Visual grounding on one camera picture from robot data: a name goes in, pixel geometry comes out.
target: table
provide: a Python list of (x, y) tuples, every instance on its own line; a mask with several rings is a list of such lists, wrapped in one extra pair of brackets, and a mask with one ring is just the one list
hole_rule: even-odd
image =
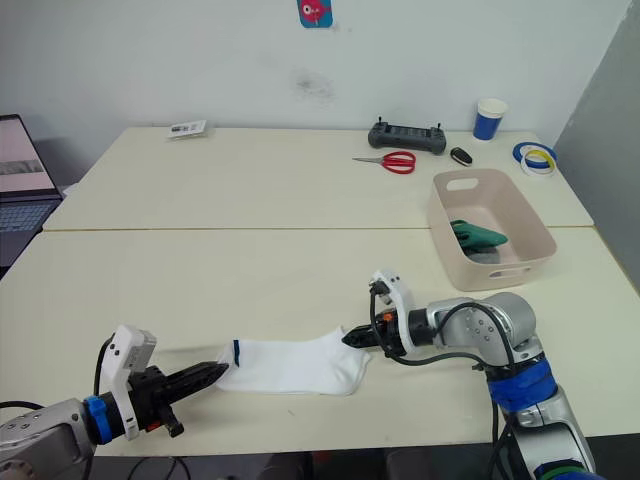
[[(640, 299), (592, 228), (552, 228), (558, 253), (524, 296), (585, 435), (640, 431)], [(305, 340), (367, 322), (367, 282), (394, 268), (416, 303), (461, 295), (429, 230), (45, 232), (0, 282), (0, 391), (44, 404), (91, 392), (118, 324), (158, 338), (166, 373), (233, 338)], [(476, 292), (476, 298), (494, 293)], [(373, 354), (349, 397), (200, 392), (185, 434), (119, 438), (99, 455), (204, 455), (489, 440), (490, 403), (466, 360), (410, 368)], [(5, 419), (9, 413), (2, 412)]]
[[(369, 147), (365, 131), (219, 128), (206, 138), (167, 140), (166, 128), (130, 128), (107, 150), (45, 230), (177, 228), (425, 228), (433, 176), (464, 169), (417, 152), (411, 175), (351, 161), (392, 149)], [(593, 221), (562, 175), (527, 177), (511, 150), (538, 141), (500, 132), (487, 143), (447, 132), (474, 167), (506, 172), (547, 226)]]

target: laptop screen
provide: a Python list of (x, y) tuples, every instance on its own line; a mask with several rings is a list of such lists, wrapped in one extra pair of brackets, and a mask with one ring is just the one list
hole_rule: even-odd
[(0, 118), (0, 194), (55, 189), (18, 116)]

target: white wall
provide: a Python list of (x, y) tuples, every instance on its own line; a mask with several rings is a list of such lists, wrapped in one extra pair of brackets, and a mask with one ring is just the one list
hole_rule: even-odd
[(0, 0), (0, 112), (83, 173), (129, 125), (470, 129), (475, 101), (553, 144), (629, 0)]

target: paper cup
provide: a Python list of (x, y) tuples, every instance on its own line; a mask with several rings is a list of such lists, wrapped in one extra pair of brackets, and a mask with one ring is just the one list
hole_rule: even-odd
[(498, 130), (502, 117), (509, 109), (509, 105), (497, 98), (483, 98), (478, 102), (476, 125), (473, 136), (478, 140), (491, 140)]

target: laptop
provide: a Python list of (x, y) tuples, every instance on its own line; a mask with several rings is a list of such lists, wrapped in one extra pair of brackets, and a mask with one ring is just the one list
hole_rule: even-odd
[(62, 201), (19, 115), (0, 115), (0, 276)]

